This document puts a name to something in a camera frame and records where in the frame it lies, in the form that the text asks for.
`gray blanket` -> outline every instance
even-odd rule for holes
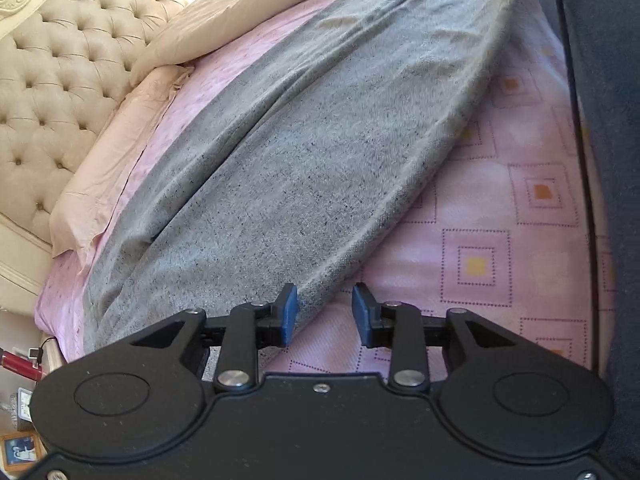
[[[309,321],[452,148],[514,1],[338,0],[272,48],[127,205],[86,288],[85,350],[285,282]]]

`pink bed sheet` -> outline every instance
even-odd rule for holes
[[[120,197],[98,253],[135,190],[189,122],[245,67],[334,0],[308,0],[196,62]],[[612,325],[614,282],[596,187],[601,330]],[[573,361],[590,362],[590,294],[584,205],[561,45],[537,0],[521,0],[510,42],[484,102],[449,159],[356,276],[270,363],[270,370],[371,371],[385,349],[360,346],[350,285],[381,301],[443,315],[465,306]],[[56,258],[36,323],[68,360],[83,355],[82,293],[74,253]],[[602,347],[607,347],[607,337]],[[439,352],[432,375],[445,376]]]

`peach pillow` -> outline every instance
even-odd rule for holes
[[[95,256],[127,179],[192,68],[155,68],[120,105],[51,212],[53,256],[76,251],[81,268]]]

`picture frame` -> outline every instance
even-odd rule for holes
[[[44,456],[44,448],[35,431],[0,436],[0,449],[2,468],[8,473],[25,471]]]

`black robotic gripper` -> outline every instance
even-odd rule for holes
[[[72,362],[35,389],[49,449],[28,480],[613,480],[596,454],[612,400],[590,371],[462,308],[422,316],[359,283],[377,374],[266,374],[286,346],[296,287],[228,316],[185,310]],[[220,347],[213,382],[202,375]],[[426,347],[449,371],[430,383]]]

